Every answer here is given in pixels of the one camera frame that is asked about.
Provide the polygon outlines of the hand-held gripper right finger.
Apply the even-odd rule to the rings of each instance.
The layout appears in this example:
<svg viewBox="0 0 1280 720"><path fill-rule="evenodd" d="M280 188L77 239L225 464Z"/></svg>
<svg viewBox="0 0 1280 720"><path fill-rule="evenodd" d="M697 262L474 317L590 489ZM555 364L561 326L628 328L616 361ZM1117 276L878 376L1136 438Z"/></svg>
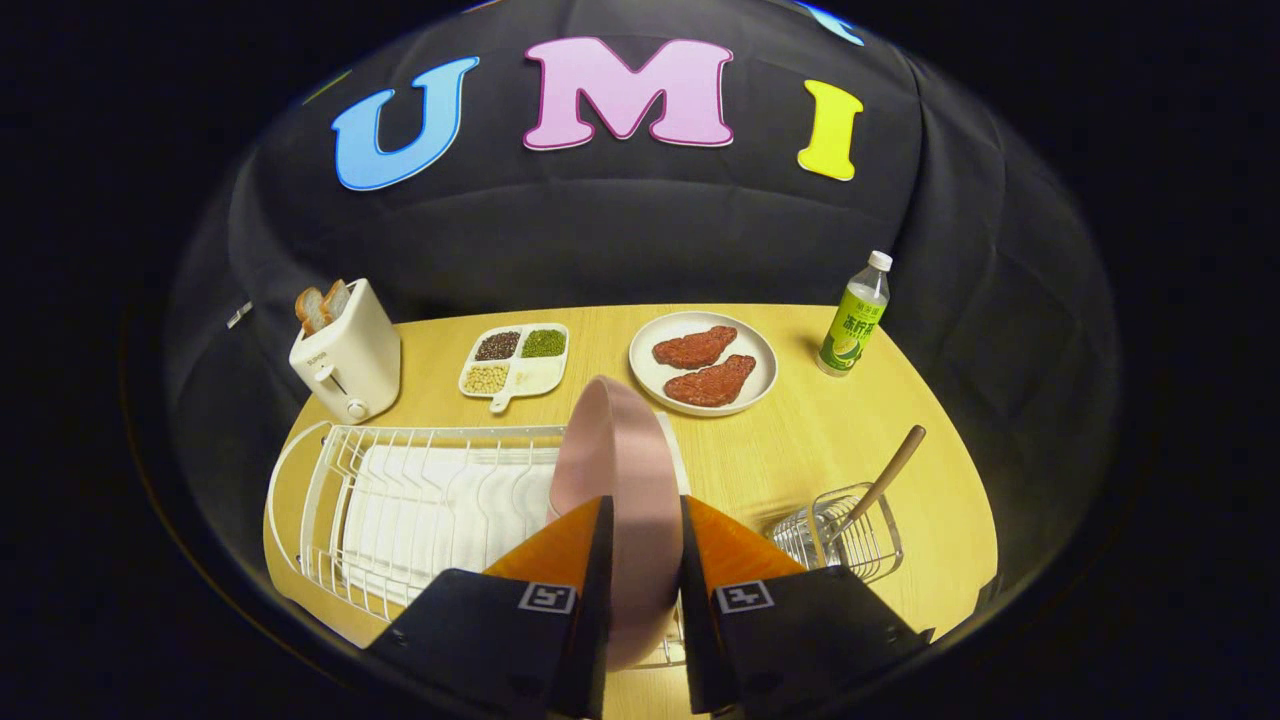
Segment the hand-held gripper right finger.
<svg viewBox="0 0 1280 720"><path fill-rule="evenodd" d="M680 601L690 702L714 716L852 716L919 655L915 630L845 568L809 570L691 496Z"/></svg>

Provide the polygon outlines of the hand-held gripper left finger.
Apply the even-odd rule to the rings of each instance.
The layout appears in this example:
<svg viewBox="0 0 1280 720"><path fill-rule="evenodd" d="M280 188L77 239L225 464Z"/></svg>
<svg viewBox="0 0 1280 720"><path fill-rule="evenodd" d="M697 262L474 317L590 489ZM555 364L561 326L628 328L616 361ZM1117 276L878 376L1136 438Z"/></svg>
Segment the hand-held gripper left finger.
<svg viewBox="0 0 1280 720"><path fill-rule="evenodd" d="M599 719L613 502L602 496L484 573L449 569L364 651L434 719Z"/></svg>

